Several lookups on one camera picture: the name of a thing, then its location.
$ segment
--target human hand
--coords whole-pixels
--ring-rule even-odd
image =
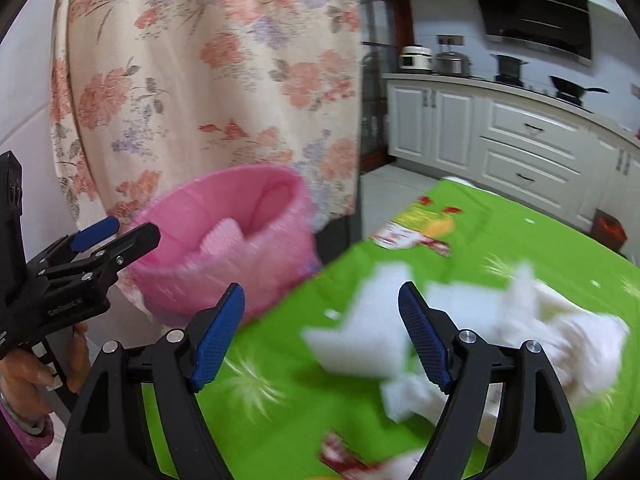
[[[91,363],[84,333],[85,322],[74,325],[74,336],[69,345],[70,370],[66,386],[78,393],[86,379]],[[15,349],[0,360],[0,390],[12,410],[28,422],[36,423],[52,410],[42,398],[37,386],[52,386],[49,369],[30,352]]]

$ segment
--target white cloth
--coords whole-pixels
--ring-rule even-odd
[[[410,280],[405,263],[378,265],[360,287],[341,327],[302,331],[325,371],[380,379],[404,371],[410,341],[398,311],[398,291]]]
[[[615,384],[628,326],[619,317],[588,312],[536,280],[523,264],[510,287],[496,292],[466,283],[428,285],[426,301],[447,312],[459,328],[478,332],[487,342],[519,348],[538,341],[554,367],[572,407],[605,393]],[[492,384],[478,431],[489,445],[500,405]],[[401,422],[412,413],[437,424],[446,396],[420,368],[381,385],[386,414]]]

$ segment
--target white wall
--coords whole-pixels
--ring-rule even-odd
[[[528,61],[522,67],[524,83],[554,92],[548,76],[555,75],[584,87],[602,87],[610,94],[585,95],[584,107],[608,116],[633,132],[640,128],[640,100],[631,83],[640,86],[640,39],[629,23],[599,6],[591,7],[593,65],[537,52],[522,46],[487,41],[477,0],[412,0],[417,44],[438,51],[438,34],[465,36],[465,45],[453,49],[467,54],[475,76],[494,78],[497,60],[490,54],[507,54]]]
[[[55,0],[29,0],[0,44],[0,153],[22,165],[22,239],[27,259],[76,231],[58,185],[49,134],[50,51]],[[113,287],[110,310],[89,322],[100,346],[117,338],[125,347],[155,342],[161,327]]]

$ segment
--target floral fabric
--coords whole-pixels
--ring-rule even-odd
[[[306,178],[313,228],[354,207],[357,0],[58,0],[56,169],[79,228],[272,163]]]

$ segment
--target pink bowl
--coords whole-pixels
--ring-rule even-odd
[[[187,325],[197,311],[214,306],[231,282],[244,288],[243,319],[251,319],[319,268],[311,217],[304,180],[293,170],[259,164],[217,171],[136,216],[130,228],[153,222],[162,237],[129,269],[146,307],[163,324]],[[244,240],[222,252],[201,251],[204,238],[226,218],[238,222]]]

